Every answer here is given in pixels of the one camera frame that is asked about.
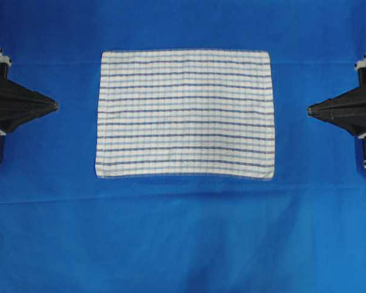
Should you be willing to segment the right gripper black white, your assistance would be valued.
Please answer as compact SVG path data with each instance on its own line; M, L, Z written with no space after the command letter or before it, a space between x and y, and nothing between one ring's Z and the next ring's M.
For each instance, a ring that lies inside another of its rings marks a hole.
M364 59L355 65L359 75L359 87L334 98L327 99L307 108L309 117L330 123L348 131L352 136L363 141L364 169L366 170L366 116L330 116L319 112L331 109L353 109L366 107L366 54Z

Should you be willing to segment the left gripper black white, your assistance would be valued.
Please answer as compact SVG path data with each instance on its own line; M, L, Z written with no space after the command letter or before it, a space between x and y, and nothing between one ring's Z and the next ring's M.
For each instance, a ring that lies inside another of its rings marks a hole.
M4 138L8 133L13 132L17 127L33 119L44 117L57 111L59 108L58 103L53 99L7 79L8 70L11 66L11 58L3 55L0 47L0 102L34 103L47 108L0 114L0 163L4 152Z

